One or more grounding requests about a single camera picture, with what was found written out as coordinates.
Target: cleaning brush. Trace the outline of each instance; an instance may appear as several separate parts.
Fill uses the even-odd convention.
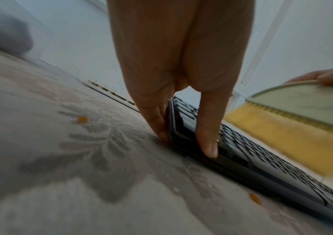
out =
[[[322,176],[333,176],[333,86],[314,81],[248,98],[225,121]]]

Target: brush bristles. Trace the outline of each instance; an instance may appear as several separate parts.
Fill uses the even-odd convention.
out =
[[[225,120],[318,174],[333,175],[333,127],[252,102]]]

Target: food crumb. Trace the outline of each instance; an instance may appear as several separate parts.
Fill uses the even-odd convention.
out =
[[[260,205],[260,206],[262,205],[261,200],[254,193],[250,193],[249,197],[251,197],[252,201],[257,203],[258,205]]]
[[[86,117],[86,116],[78,116],[77,117],[77,121],[78,122],[87,122],[88,121],[88,117]]]

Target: black keyboard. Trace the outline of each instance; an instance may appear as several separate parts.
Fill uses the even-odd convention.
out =
[[[218,158],[207,158],[195,138],[198,109],[173,97],[168,112],[169,139],[176,150],[220,174],[333,223],[333,189],[224,124],[217,138]]]

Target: hand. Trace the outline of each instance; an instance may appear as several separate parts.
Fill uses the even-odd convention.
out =
[[[317,80],[319,83],[323,85],[333,85],[333,69],[310,72],[302,76],[295,77],[287,81],[286,84],[291,82],[301,82],[301,81],[310,81],[310,80]]]
[[[217,136],[251,32],[253,0],[108,0],[128,92],[165,142],[174,93],[201,92],[196,139],[217,157]]]

